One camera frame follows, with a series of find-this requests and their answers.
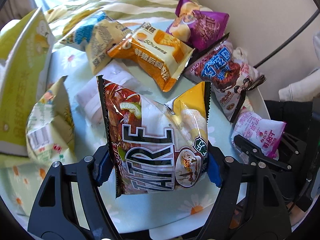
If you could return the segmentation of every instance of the black cable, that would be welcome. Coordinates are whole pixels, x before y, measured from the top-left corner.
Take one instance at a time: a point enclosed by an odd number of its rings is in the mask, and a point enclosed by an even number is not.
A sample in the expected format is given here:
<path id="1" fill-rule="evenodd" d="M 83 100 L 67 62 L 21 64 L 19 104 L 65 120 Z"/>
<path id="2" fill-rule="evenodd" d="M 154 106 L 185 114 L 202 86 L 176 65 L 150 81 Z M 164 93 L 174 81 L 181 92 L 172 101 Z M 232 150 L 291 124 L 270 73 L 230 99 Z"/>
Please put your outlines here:
<path id="1" fill-rule="evenodd" d="M 316 12 L 310 17 L 309 20 L 306 21 L 304 25 L 300 29 L 298 29 L 294 35 L 292 35 L 289 39 L 287 39 L 282 45 L 280 45 L 277 49 L 275 49 L 270 55 L 265 57 L 262 61 L 260 61 L 258 64 L 254 66 L 254 68 L 257 68 L 261 66 L 263 63 L 265 63 L 267 60 L 271 59 L 275 54 L 277 54 L 279 51 L 281 51 L 285 46 L 287 46 L 291 41 L 293 41 L 300 33 L 302 33 L 319 15 L 320 10 L 317 9 Z"/>

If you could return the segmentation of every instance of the black metal bracket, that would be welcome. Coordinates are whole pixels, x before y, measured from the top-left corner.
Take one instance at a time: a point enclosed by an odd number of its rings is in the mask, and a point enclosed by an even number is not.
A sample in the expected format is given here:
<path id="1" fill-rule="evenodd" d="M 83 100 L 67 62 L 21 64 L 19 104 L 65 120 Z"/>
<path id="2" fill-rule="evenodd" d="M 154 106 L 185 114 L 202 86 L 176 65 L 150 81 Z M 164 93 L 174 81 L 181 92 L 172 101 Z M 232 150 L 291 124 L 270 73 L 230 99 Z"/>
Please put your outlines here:
<path id="1" fill-rule="evenodd" d="M 291 225 L 282 193 L 266 163 L 285 170 L 282 164 L 273 163 L 261 150 L 239 136 L 235 142 L 252 153 L 250 165 L 225 157 L 221 150 L 209 144 L 209 166 L 218 169 L 222 187 L 197 240 L 225 239 L 284 239 L 291 233 Z M 110 219 L 101 199 L 98 186 L 108 179 L 113 163 L 108 148 L 100 147 L 94 156 L 87 156 L 79 163 L 62 165 L 54 162 L 50 167 L 34 202 L 28 231 L 43 239 L 52 240 L 101 240 L 122 239 Z M 80 198 L 90 230 L 80 227 L 72 197 L 71 182 L 77 182 Z M 247 182 L 246 212 L 240 227 L 230 230 L 230 222 L 240 189 Z"/>

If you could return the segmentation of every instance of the white wall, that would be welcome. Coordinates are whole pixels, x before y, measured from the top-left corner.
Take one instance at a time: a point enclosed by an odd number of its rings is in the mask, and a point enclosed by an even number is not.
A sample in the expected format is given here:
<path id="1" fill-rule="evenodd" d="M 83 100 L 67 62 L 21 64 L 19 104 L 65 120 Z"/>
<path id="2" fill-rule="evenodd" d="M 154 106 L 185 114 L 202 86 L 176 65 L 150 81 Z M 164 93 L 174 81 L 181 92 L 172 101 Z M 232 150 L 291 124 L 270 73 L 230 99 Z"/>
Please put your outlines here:
<path id="1" fill-rule="evenodd" d="M 227 32 L 234 46 L 249 53 L 255 65 L 297 31 L 316 11 L 313 0 L 198 0 L 230 14 Z M 320 66 L 312 42 L 320 29 L 318 17 L 297 39 L 258 69 L 267 76 L 260 86 L 265 100 L 279 100 L 279 89 L 307 76 Z"/>

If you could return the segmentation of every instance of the chinese characters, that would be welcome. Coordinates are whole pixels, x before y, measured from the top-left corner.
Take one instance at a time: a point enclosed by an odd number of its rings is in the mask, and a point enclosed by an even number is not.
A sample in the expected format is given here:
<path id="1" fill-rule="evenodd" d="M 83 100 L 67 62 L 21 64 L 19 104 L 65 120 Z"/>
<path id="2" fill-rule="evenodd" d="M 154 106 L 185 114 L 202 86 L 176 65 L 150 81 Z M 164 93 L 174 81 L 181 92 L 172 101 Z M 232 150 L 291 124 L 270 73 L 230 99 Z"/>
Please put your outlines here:
<path id="1" fill-rule="evenodd" d="M 142 52 L 141 49 L 134 49 L 135 54 L 145 60 L 146 62 L 150 63 L 151 65 L 157 67 L 158 69 L 161 70 L 161 76 L 164 79 L 164 81 L 167 81 L 169 78 L 169 72 L 167 71 L 167 68 L 164 66 L 163 62 L 160 62 L 156 60 L 155 58 L 149 56 L 147 53 Z"/>

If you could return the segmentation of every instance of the screw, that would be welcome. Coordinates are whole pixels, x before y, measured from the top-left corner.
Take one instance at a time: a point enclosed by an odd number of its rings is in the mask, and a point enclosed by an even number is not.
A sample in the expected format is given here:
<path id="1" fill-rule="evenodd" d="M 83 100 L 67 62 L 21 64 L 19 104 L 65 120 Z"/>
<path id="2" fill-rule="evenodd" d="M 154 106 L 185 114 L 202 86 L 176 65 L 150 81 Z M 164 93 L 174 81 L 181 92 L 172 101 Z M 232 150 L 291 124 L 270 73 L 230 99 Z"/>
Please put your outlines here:
<path id="1" fill-rule="evenodd" d="M 266 164 L 263 163 L 263 162 L 259 162 L 259 163 L 258 163 L 258 166 L 259 166 L 260 168 L 264 169 L 264 168 L 266 167 Z"/>
<path id="2" fill-rule="evenodd" d="M 89 163 L 89 162 L 92 161 L 92 160 L 93 160 L 93 157 L 92 157 L 91 155 L 88 155 L 88 156 L 84 157 L 84 161 L 85 161 L 86 163 Z"/>
<path id="3" fill-rule="evenodd" d="M 226 160 L 227 163 L 232 163 L 232 162 L 233 162 L 233 158 L 230 157 L 230 156 L 227 156 L 227 157 L 225 158 L 225 160 Z"/>
<path id="4" fill-rule="evenodd" d="M 310 182 L 312 180 L 312 175 L 310 172 L 307 174 L 307 181 Z"/>
<path id="5" fill-rule="evenodd" d="M 56 168 L 60 165 L 60 162 L 55 161 L 54 163 L 52 163 L 52 167 Z"/>

